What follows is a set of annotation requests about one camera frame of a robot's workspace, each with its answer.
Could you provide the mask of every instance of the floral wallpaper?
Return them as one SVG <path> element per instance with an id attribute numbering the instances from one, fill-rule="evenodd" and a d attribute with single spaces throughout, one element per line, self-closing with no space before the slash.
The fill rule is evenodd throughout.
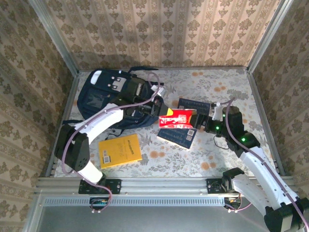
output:
<path id="1" fill-rule="evenodd" d="M 247 66 L 280 0 L 44 0 L 80 70 Z"/>
<path id="2" fill-rule="evenodd" d="M 294 1 L 254 70 L 284 168 L 309 194 L 309 2 Z"/>
<path id="3" fill-rule="evenodd" d="M 23 228 L 71 82 L 27 0 L 1 0 L 0 232 Z"/>

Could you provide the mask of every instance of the tabletop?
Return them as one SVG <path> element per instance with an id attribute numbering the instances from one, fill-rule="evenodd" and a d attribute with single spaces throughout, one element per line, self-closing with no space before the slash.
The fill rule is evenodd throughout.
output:
<path id="1" fill-rule="evenodd" d="M 135 74 L 140 78 L 147 79 L 148 72 L 137 71 Z M 225 102 L 234 97 L 233 105 L 242 112 L 245 130 L 256 136 L 266 156 L 274 165 L 247 73 L 243 68 L 224 70 L 170 69 L 154 72 L 159 76 L 160 81 L 164 82 L 164 87 L 167 90 L 164 102 L 170 108 L 177 108 L 179 98 L 200 102 Z M 83 119 L 77 108 L 77 99 L 89 74 L 90 72 L 79 73 L 80 81 L 70 119 Z M 198 130 L 191 148 L 188 150 L 157 138 L 159 130 L 157 122 L 146 128 L 125 130 L 121 136 L 135 133 L 138 135 L 142 160 L 106 168 L 103 172 L 107 177 L 222 176 L 222 172 L 235 167 L 239 167 L 247 175 L 253 176 L 234 152 L 215 146 L 213 134 Z M 98 168 L 100 168 L 98 142 L 103 141 L 111 132 L 111 129 L 104 131 L 90 145 L 90 160 Z M 216 138 L 216 142 L 217 145 L 226 147 L 223 138 Z M 58 160 L 55 177 L 64 176 L 61 161 Z"/>

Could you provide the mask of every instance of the backpack strap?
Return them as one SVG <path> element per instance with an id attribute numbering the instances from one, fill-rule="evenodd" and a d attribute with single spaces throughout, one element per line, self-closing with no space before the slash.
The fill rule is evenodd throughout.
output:
<path id="1" fill-rule="evenodd" d="M 119 137 L 120 135 L 122 135 L 122 133 L 123 133 L 124 131 L 125 131 L 125 130 L 124 130 L 124 129 L 122 129 L 122 130 L 120 131 L 120 134 L 119 134 L 119 135 L 109 133 L 109 134 L 107 135 L 107 137 L 105 138 L 105 140 L 108 140 L 108 137 L 109 137 L 110 135 L 113 135 L 113 136 L 115 136 L 115 137 Z"/>
<path id="2" fill-rule="evenodd" d="M 139 70 L 148 70 L 148 71 L 151 71 L 151 70 L 158 70 L 156 68 L 153 68 L 153 67 L 150 67 L 150 66 L 134 66 L 134 67 L 131 67 L 130 70 L 128 71 L 128 73 L 132 72 L 132 71 L 139 71 Z"/>

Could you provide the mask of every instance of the barcode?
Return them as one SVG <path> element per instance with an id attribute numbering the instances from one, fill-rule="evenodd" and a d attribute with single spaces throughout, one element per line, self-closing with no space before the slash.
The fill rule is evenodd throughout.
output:
<path id="1" fill-rule="evenodd" d="M 111 159 L 109 156 L 103 157 L 103 163 L 110 163 L 110 162 L 111 162 Z"/>
<path id="2" fill-rule="evenodd" d="M 189 130 L 188 135 L 193 136 L 194 135 L 194 130 Z"/>

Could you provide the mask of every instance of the black backpack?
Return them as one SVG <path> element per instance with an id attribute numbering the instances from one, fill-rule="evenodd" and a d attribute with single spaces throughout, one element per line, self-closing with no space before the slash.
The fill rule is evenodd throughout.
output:
<path id="1" fill-rule="evenodd" d="M 131 71 L 137 70 L 157 70 L 151 67 L 132 67 L 128 72 L 109 70 L 109 69 L 96 69 L 88 76 L 77 100 L 77 107 L 81 112 L 84 119 L 90 118 L 102 110 L 108 103 L 125 91 L 130 86 L 131 81 L 138 81 L 143 83 L 143 89 L 140 97 L 145 101 L 151 98 L 154 93 L 148 81 L 138 78 Z M 157 82 L 151 82 L 152 85 L 157 85 Z M 136 129 L 141 127 L 148 127 L 158 120 L 157 116 L 142 113 L 135 110 L 133 115 L 127 115 L 124 109 L 124 118 L 120 122 L 112 125 L 113 129 Z"/>

